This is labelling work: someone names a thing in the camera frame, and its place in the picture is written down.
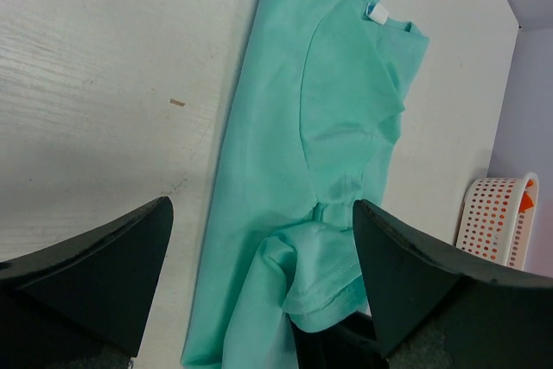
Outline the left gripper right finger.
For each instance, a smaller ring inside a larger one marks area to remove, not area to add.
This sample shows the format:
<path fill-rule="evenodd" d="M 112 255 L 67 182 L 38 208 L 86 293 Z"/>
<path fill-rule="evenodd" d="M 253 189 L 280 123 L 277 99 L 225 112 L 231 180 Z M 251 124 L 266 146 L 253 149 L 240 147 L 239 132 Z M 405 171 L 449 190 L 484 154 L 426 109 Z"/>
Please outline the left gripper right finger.
<path fill-rule="evenodd" d="M 550 368 L 552 280 L 477 258 L 367 200 L 353 232 L 392 368 Z"/>

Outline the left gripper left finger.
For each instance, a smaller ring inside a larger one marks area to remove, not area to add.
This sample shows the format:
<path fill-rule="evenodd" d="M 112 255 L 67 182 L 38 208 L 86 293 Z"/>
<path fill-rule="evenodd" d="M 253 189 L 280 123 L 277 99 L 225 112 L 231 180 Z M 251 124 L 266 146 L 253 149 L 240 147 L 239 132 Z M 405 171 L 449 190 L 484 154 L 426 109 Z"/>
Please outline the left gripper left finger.
<path fill-rule="evenodd" d="M 174 221 L 160 197 L 1 263 L 3 368 L 130 368 Z"/>

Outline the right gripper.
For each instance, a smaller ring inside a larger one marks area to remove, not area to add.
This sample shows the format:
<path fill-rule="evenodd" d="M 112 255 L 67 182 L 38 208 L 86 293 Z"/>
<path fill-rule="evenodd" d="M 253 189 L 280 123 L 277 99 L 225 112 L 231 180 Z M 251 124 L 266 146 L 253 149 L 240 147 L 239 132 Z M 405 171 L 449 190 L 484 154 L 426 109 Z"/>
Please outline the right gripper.
<path fill-rule="evenodd" d="M 317 333 L 302 331 L 294 322 L 296 356 L 300 369 L 387 369 L 381 357 L 373 320 L 355 312 Z"/>

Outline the mint green t-shirt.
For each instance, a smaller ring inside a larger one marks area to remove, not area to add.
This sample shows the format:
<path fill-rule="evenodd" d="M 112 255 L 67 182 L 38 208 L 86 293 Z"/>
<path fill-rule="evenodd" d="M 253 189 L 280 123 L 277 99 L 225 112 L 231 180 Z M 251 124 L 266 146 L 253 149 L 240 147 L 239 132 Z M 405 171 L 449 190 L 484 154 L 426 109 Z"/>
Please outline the mint green t-shirt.
<path fill-rule="evenodd" d="M 428 39 L 379 0 L 259 0 L 219 156 L 186 368 L 293 368 L 291 326 L 367 305 L 353 203 L 382 200 Z"/>

